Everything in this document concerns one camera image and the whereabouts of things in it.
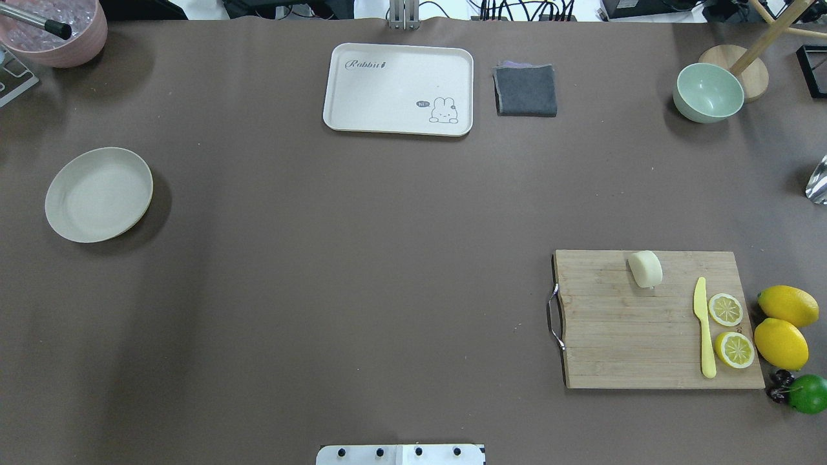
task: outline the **lemon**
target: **lemon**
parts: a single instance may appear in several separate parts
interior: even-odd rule
[[[717,324],[735,326],[743,319],[743,307],[729,294],[715,294],[710,299],[710,316]]]
[[[715,353],[723,363],[732,368],[746,368],[755,360],[753,343],[741,333],[728,331],[715,340]]]
[[[768,318],[755,327],[755,347],[767,362],[785,370],[800,370],[810,358],[807,341],[792,323]]]
[[[803,328],[819,318],[819,305],[812,295],[789,285],[774,285],[758,294],[758,305],[768,317],[783,319]]]

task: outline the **dark grape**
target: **dark grape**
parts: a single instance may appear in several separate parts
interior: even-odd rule
[[[770,381],[772,381],[772,384],[776,386],[789,387],[795,380],[796,377],[793,376],[788,370],[778,370],[770,375]]]
[[[778,387],[771,387],[767,389],[767,395],[776,404],[786,404],[790,401],[790,395]]]

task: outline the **folded towel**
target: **folded towel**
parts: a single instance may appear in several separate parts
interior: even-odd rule
[[[494,67],[497,113],[505,116],[557,116],[554,68],[505,61]]]

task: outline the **green bowl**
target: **green bowl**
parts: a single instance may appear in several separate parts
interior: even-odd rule
[[[710,63],[694,63],[677,76],[672,100],[681,114],[694,122],[718,122],[743,106],[743,87],[728,70]]]

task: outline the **yellow knife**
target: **yellow knife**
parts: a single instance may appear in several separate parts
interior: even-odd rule
[[[712,337],[710,336],[710,316],[706,309],[706,278],[698,278],[695,285],[695,297],[693,299],[695,316],[700,320],[700,370],[704,376],[714,378],[717,374],[715,368],[715,355],[712,354]]]

